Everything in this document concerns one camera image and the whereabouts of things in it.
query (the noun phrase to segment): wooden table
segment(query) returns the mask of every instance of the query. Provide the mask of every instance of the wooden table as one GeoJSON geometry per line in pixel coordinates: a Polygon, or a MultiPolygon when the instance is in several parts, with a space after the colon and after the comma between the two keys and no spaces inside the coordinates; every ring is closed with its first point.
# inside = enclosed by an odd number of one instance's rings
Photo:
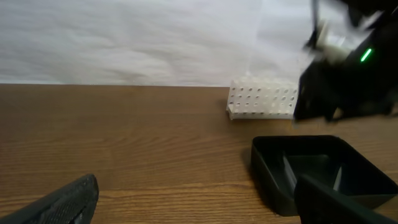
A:
{"type": "MultiPolygon", "coordinates": [[[[87,173],[92,223],[300,223],[259,199],[255,136],[334,134],[398,182],[398,119],[236,120],[227,88],[0,85],[0,216],[87,173]]],[[[398,200],[378,209],[398,220],[398,200]]]]}

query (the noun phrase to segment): black object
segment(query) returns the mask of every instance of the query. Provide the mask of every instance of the black object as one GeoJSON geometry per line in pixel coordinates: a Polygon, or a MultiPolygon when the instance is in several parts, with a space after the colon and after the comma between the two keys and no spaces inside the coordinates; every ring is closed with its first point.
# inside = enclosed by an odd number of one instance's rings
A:
{"type": "Polygon", "coordinates": [[[89,224],[98,201],[94,175],[86,175],[0,219],[0,224],[89,224]]]}
{"type": "MultiPolygon", "coordinates": [[[[393,107],[398,103],[398,1],[342,1],[350,8],[349,18],[354,26],[363,16],[376,11],[382,14],[370,25],[369,37],[344,61],[330,64],[317,60],[302,74],[294,112],[298,121],[319,116],[338,121],[375,114],[394,115],[393,107]]],[[[318,9],[313,5],[316,15],[318,9]]],[[[317,41],[314,38],[316,26],[310,39],[312,47],[317,41]]]]}
{"type": "Polygon", "coordinates": [[[299,178],[294,199],[303,224],[397,224],[307,175],[299,178]]]}
{"type": "Polygon", "coordinates": [[[297,215],[294,190],[303,174],[367,208],[398,194],[394,181],[334,136],[256,137],[251,164],[271,208],[283,216],[297,215]]]}

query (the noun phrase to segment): green led indicator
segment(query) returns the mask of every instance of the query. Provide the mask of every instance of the green led indicator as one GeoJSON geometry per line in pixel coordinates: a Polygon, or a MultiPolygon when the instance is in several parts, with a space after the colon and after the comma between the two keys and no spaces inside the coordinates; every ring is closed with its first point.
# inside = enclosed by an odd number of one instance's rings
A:
{"type": "Polygon", "coordinates": [[[371,52],[372,52],[372,49],[368,49],[368,50],[365,52],[365,54],[362,56],[361,62],[364,62],[364,61],[369,57],[369,55],[371,54],[371,52]]]}

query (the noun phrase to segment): black bin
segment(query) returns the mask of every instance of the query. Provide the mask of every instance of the black bin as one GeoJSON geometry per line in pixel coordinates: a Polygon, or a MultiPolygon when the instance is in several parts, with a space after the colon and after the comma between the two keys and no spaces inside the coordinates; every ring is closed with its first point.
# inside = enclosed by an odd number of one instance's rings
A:
{"type": "Polygon", "coordinates": [[[335,136],[264,136],[252,142],[251,165],[272,209],[298,215],[294,188],[302,174],[374,209],[398,186],[344,140],[335,136]]]}

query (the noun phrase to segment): wood grain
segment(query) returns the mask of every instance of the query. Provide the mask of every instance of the wood grain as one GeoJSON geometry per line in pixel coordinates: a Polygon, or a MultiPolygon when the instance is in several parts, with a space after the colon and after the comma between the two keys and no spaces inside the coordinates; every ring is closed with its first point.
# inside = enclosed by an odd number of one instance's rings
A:
{"type": "MultiPolygon", "coordinates": [[[[87,173],[92,223],[300,223],[259,199],[251,139],[334,134],[398,182],[398,119],[236,120],[227,88],[0,85],[0,216],[87,173]]],[[[398,220],[398,200],[378,209],[398,220]]]]}

